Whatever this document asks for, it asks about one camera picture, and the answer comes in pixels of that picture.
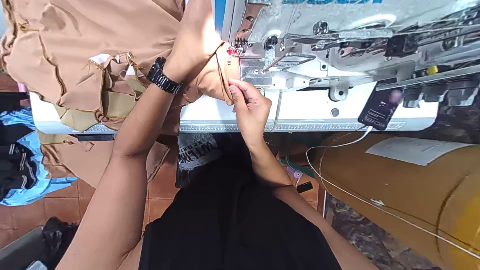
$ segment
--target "person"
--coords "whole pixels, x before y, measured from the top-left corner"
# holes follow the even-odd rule
[[[211,16],[208,0],[188,2],[162,70],[171,81],[208,59]],[[297,193],[270,152],[263,133],[272,102],[244,81],[229,84],[247,155],[205,165],[142,236],[146,158],[174,97],[152,83],[118,131],[58,270],[376,269]]]

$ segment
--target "white sewing machine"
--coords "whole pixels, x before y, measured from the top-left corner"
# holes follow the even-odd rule
[[[273,102],[265,131],[350,131],[372,91],[400,89],[387,130],[430,126],[438,102],[478,92],[478,0],[214,0],[217,31],[240,57],[240,77]],[[32,94],[37,127],[76,133]],[[180,132],[237,131],[235,114],[203,96]],[[95,125],[87,133],[113,132]]]

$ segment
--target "wristwatch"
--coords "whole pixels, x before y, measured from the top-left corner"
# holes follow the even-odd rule
[[[163,74],[163,66],[166,61],[167,59],[165,59],[165,57],[158,57],[155,63],[153,63],[152,68],[150,68],[147,78],[163,91],[176,95],[182,91],[183,84],[174,82]]]

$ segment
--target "yellow cylinder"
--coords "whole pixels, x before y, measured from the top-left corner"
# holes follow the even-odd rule
[[[325,145],[362,133],[342,135]],[[480,146],[369,134],[352,145],[317,149],[313,167],[345,191],[480,256]],[[480,259],[324,184],[442,269],[480,270]]]

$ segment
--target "pink object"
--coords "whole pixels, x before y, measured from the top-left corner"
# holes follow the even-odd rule
[[[303,176],[303,173],[302,172],[299,172],[297,170],[295,170],[294,168],[288,166],[287,167],[287,171],[293,175],[293,177],[295,177],[295,179],[300,179],[302,176]]]
[[[24,93],[28,92],[28,89],[24,84],[17,83],[17,85],[18,85],[18,92],[24,92]]]

